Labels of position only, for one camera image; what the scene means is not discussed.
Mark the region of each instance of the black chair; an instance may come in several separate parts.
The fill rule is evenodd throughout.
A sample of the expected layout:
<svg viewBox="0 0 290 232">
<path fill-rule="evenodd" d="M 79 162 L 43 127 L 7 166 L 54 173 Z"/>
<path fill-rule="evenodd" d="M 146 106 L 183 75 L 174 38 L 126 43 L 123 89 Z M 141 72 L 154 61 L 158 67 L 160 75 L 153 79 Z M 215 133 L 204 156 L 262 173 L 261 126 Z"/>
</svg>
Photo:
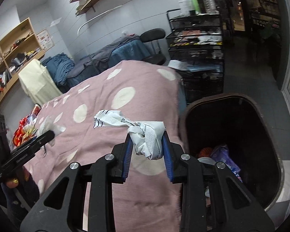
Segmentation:
<svg viewBox="0 0 290 232">
<path fill-rule="evenodd" d="M 152 44 L 152 41 L 156 40 L 159 47 L 159 53 L 156 53 L 154 45 L 152 44 L 152 48 L 155 54 L 144 58 L 142 61 L 148 62 L 153 65 L 163 65 L 166 62 L 166 58 L 161 53 L 161 48 L 160 48 L 158 40 L 165 38 L 165 31 L 163 29 L 153 29 L 153 30 L 144 32 L 140 36 L 140 38 L 143 43 L 151 42 Z"/>
</svg>

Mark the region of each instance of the pink blanket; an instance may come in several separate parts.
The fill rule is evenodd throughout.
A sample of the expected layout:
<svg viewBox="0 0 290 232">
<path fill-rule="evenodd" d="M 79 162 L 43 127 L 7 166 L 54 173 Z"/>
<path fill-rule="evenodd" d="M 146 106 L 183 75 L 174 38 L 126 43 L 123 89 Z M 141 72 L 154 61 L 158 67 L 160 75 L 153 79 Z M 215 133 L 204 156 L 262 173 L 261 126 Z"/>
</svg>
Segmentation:
<svg viewBox="0 0 290 232">
<path fill-rule="evenodd" d="M 182 145 L 177 135 L 175 72 L 141 61 L 122 61 L 102 74 L 87 79 L 68 93 L 45 104 L 37 127 L 47 116 L 66 130 L 26 164 L 42 194 L 72 162 L 95 162 L 125 141 L 127 128 L 93 129 L 99 110 L 116 109 L 132 121 L 163 121 L 171 142 Z M 125 184 L 113 184 L 116 231 L 179 231 L 180 184 L 167 178 L 164 160 L 148 160 L 132 154 Z"/>
</svg>

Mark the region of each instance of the chair backrest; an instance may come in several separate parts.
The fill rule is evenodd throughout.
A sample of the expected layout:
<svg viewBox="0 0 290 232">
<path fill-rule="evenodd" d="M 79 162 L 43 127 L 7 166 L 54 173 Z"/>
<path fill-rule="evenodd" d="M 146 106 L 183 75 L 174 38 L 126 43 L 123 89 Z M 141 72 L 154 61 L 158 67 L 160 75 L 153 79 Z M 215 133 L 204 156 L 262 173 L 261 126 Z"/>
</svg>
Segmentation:
<svg viewBox="0 0 290 232">
<path fill-rule="evenodd" d="M 143 43 L 148 43 L 154 40 L 163 39 L 165 38 L 165 31 L 164 29 L 153 29 L 153 30 L 144 32 L 140 36 L 140 38 Z"/>
</svg>

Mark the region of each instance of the white pipe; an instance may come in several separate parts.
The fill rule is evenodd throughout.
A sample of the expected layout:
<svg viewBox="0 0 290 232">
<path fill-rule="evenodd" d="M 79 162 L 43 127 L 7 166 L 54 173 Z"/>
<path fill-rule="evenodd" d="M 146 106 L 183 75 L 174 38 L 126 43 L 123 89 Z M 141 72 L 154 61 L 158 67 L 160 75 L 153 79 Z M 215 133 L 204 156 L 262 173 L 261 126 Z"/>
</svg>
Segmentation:
<svg viewBox="0 0 290 232">
<path fill-rule="evenodd" d="M 113 8 L 113 9 L 110 9 L 110 10 L 108 10 L 108 11 L 105 11 L 105 12 L 103 12 L 102 14 L 100 14 L 100 15 L 98 15 L 98 16 L 96 16 L 96 17 L 90 19 L 89 21 L 85 22 L 81 27 L 79 27 L 79 29 L 78 29 L 78 31 L 77 31 L 77 36 L 79 36 L 79 31 L 80 31 L 80 29 L 81 29 L 83 26 L 85 26 L 87 23 L 91 22 L 92 20 L 96 19 L 96 18 L 99 17 L 99 16 L 102 16 L 102 15 L 104 15 L 104 14 L 106 14 L 106 13 L 108 13 L 108 12 L 111 12 L 111 11 L 113 11 L 113 10 L 116 10 L 116 9 L 118 9 L 118 8 L 120 8 L 120 7 L 122 7 L 122 5 L 120 5 L 120 6 L 118 6 L 118 7 L 115 7 L 115 8 Z"/>
<path fill-rule="evenodd" d="M 102 14 L 100 14 L 100 15 L 98 15 L 98 16 L 96 16 L 96 17 L 90 19 L 89 21 L 85 22 L 81 27 L 79 27 L 79 29 L 78 29 L 78 31 L 77 31 L 77 37 L 79 37 L 79 31 L 81 30 L 81 28 L 82 28 L 83 26 L 85 26 L 87 23 L 91 22 L 92 20 L 94 20 L 94 19 L 96 19 L 96 18 L 98 18 L 98 17 L 100 17 L 100 16 L 102 16 L 102 15 L 108 13 L 108 12 L 111 12 L 111 11 L 113 11 L 113 10 L 116 10 L 116 9 L 118 9 L 118 8 L 120 8 L 120 7 L 122 7 L 122 5 L 120 5 L 120 6 L 118 6 L 118 7 L 115 7 L 115 8 L 113 8 L 113 9 L 110 9 L 110 10 L 108 10 L 108 11 L 105 11 L 105 12 L 103 12 Z M 85 46 L 85 45 L 83 45 L 83 46 L 84 46 L 84 49 L 85 49 L 87 55 L 89 56 L 89 58 L 90 58 L 90 60 L 91 60 L 91 63 L 94 65 L 94 63 L 93 63 L 93 61 L 92 61 L 92 59 L 91 59 L 91 54 L 90 54 L 89 51 L 87 50 L 87 46 Z"/>
</svg>

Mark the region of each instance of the rolling cart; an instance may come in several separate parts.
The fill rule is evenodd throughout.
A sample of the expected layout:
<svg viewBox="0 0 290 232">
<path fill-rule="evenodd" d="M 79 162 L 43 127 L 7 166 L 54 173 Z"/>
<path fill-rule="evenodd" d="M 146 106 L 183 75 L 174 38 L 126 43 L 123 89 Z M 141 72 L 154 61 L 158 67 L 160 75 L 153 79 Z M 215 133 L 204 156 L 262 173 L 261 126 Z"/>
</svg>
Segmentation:
<svg viewBox="0 0 290 232">
<path fill-rule="evenodd" d="M 223 92 L 224 82 L 224 50 L 223 50 L 223 22 L 219 14 L 200 14 L 195 16 L 178 16 L 168 21 L 172 33 L 166 37 L 171 60 L 188 62 L 193 66 L 218 65 L 217 69 L 203 69 L 202 71 L 180 71 L 185 88 L 186 100 L 190 104 L 203 97 Z M 221 39 L 215 44 L 202 44 L 199 37 L 214 36 Z"/>
</svg>

